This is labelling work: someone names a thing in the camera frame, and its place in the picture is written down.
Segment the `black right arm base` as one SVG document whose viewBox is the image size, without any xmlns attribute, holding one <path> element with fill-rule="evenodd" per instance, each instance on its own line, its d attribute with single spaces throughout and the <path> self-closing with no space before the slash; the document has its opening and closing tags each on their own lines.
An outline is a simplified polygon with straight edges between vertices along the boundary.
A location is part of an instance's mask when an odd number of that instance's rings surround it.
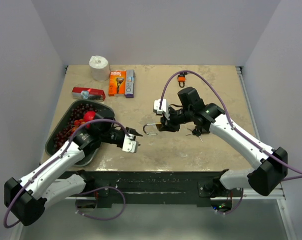
<svg viewBox="0 0 302 240">
<path fill-rule="evenodd" d="M 225 169 L 217 176 L 198 181 L 198 193 L 200 197 L 210 199 L 226 197 L 225 200 L 211 202 L 213 210 L 222 214 L 226 214 L 226 212 L 229 212 L 233 207 L 233 191 L 226 189 L 220 182 L 222 174 L 228 171 L 228 169 Z"/>
</svg>

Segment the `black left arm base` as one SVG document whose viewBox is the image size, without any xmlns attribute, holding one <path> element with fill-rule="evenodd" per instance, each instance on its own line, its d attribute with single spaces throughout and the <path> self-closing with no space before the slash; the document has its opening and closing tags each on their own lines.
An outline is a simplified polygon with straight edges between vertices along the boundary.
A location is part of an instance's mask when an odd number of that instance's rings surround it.
<svg viewBox="0 0 302 240">
<path fill-rule="evenodd" d="M 103 180 L 93 172 L 78 170 L 76 174 L 83 178 L 85 187 L 78 195 L 81 197 L 94 197 L 96 208 L 111 208 L 112 202 L 109 202 L 110 189 L 105 188 L 110 186 L 110 181 Z"/>
</svg>

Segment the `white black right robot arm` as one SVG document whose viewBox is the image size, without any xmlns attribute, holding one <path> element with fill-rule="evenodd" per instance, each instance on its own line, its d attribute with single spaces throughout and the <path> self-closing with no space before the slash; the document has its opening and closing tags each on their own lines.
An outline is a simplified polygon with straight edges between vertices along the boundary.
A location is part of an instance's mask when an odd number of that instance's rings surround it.
<svg viewBox="0 0 302 240">
<path fill-rule="evenodd" d="M 214 103 L 205 104 L 193 87 L 178 92 L 180 109 L 167 105 L 165 99 L 154 101 L 153 111 L 159 115 L 160 132 L 177 132 L 181 124 L 193 122 L 196 129 L 212 133 L 240 153 L 251 168 L 225 170 L 221 176 L 206 185 L 211 196 L 225 196 L 235 188 L 252 188 L 262 196 L 268 196 L 287 176 L 288 153 L 282 147 L 274 149 L 260 142 L 240 126 L 229 120 L 226 112 Z"/>
</svg>

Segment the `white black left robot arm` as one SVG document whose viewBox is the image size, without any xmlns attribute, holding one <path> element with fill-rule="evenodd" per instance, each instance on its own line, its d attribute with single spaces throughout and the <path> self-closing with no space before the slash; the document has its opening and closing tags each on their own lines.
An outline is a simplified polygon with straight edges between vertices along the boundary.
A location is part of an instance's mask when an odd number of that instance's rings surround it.
<svg viewBox="0 0 302 240">
<path fill-rule="evenodd" d="M 94 179 L 81 171 L 56 182 L 69 167 L 100 147 L 101 143 L 114 144 L 124 152 L 137 152 L 139 133 L 113 119 L 94 119 L 80 125 L 62 147 L 45 163 L 19 180 L 10 178 L 4 184 L 4 204 L 7 208 L 3 226 L 7 229 L 8 215 L 29 226 L 37 221 L 46 208 L 72 195 L 89 196 L 99 191 Z"/>
</svg>

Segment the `brass padlock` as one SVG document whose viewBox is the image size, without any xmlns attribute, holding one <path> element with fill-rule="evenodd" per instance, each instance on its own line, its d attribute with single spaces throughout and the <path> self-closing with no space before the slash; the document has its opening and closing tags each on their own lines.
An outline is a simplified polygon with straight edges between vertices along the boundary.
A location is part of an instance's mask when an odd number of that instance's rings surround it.
<svg viewBox="0 0 302 240">
<path fill-rule="evenodd" d="M 148 136 L 156 136 L 158 134 L 158 130 L 155 126 L 155 123 L 157 122 L 154 122 L 154 123 L 146 123 L 144 126 L 143 126 L 143 132 L 148 135 Z"/>
</svg>

